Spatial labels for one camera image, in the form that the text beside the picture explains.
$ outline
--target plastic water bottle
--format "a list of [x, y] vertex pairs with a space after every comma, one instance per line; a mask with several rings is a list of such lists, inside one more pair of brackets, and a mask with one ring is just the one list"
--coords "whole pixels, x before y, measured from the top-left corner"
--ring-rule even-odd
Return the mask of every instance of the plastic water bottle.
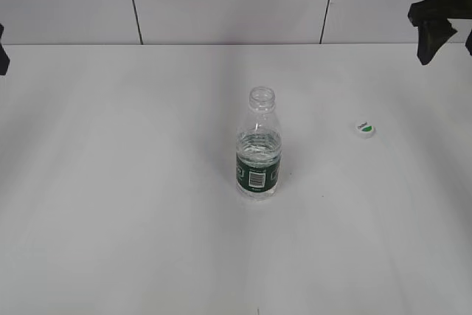
[[252, 89], [248, 113], [237, 130], [237, 185], [257, 200], [273, 195], [279, 178], [282, 140], [274, 110], [272, 89]]

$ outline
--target bottle cap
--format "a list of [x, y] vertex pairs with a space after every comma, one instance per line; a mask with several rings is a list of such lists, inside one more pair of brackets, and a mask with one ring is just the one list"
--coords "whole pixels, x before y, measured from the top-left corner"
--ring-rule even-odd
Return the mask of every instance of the bottle cap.
[[361, 138], [367, 139], [374, 135], [375, 127], [367, 120], [359, 120], [355, 124], [355, 132]]

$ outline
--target white tabletop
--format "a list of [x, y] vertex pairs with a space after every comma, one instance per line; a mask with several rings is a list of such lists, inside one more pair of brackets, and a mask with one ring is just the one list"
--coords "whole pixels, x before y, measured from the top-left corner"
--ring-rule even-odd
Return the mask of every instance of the white tabletop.
[[[463, 45], [6, 50], [0, 314], [472, 314]], [[235, 130], [261, 84], [283, 158], [252, 204]]]

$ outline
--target bottle opening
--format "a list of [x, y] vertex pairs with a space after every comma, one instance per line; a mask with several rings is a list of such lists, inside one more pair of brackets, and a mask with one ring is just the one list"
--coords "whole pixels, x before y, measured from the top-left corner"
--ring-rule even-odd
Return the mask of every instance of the bottle opening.
[[253, 88], [249, 94], [249, 107], [257, 112], [271, 112], [275, 108], [274, 90], [265, 86]]

